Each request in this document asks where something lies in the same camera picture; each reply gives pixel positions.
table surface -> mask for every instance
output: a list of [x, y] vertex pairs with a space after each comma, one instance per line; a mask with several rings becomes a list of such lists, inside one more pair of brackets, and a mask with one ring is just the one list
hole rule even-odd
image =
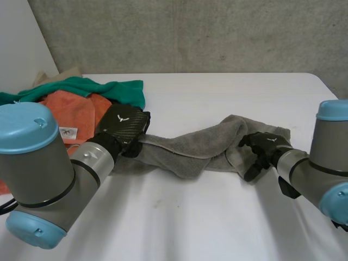
[[[236, 114], [291, 129], [293, 146], [306, 151], [319, 103], [336, 99], [306, 73], [85, 76], [99, 83], [144, 80], [149, 134], [173, 138]], [[305, 198], [283, 196], [274, 170], [255, 185], [230, 172], [205, 171], [194, 181], [160, 169], [108, 177], [50, 251], [13, 237], [6, 217], [0, 217], [3, 261], [348, 259], [348, 234]]]

towel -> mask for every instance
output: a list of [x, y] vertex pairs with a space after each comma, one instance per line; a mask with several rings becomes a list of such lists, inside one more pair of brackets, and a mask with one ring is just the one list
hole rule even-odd
[[40, 103], [50, 109], [59, 127], [78, 129], [76, 139], [63, 137], [65, 144], [82, 144], [92, 138], [98, 123], [111, 106], [108, 99], [98, 94], [84, 98], [61, 90], [48, 95]]
[[237, 172], [242, 178], [257, 159], [247, 146], [238, 147], [246, 134], [275, 133], [290, 140], [290, 130], [230, 115], [220, 124], [173, 139], [144, 135], [140, 154], [133, 159], [118, 157], [112, 175], [143, 174], [154, 167], [181, 178], [196, 178], [203, 170]]
[[36, 75], [33, 87], [37, 87], [45, 83], [59, 82], [61, 80], [65, 80], [73, 76], [82, 77], [82, 74], [78, 67], [73, 67], [53, 77], [49, 77], [45, 72], [40, 71]]
[[144, 109], [145, 98], [142, 89], [143, 81], [141, 80], [98, 84], [88, 78], [70, 77], [59, 82], [39, 85], [31, 90], [20, 91], [17, 95], [0, 92], [0, 105], [13, 103], [14, 101], [36, 102], [43, 96], [58, 90], [64, 90], [82, 97], [97, 93], [109, 100], [116, 100], [122, 104], [130, 104]]

gray towel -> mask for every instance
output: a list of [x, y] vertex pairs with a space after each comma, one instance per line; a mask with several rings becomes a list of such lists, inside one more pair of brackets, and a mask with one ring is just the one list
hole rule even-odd
[[237, 172], [241, 177], [256, 160], [249, 147], [238, 147], [241, 138], [254, 132], [270, 132], [290, 140], [290, 130], [230, 115], [220, 124], [173, 139], [144, 135], [140, 154], [119, 157], [113, 174], [142, 174], [160, 167], [181, 178], [195, 178], [205, 170]]

concrete wall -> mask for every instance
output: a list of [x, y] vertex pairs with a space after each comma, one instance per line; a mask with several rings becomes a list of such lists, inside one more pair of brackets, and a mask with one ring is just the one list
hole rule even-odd
[[29, 3], [61, 71], [309, 72], [348, 98], [347, 0]]

white wall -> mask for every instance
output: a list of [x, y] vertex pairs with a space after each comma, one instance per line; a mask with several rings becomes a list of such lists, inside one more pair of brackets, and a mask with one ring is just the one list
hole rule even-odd
[[27, 0], [0, 0], [0, 91], [31, 88], [41, 70], [58, 74]]

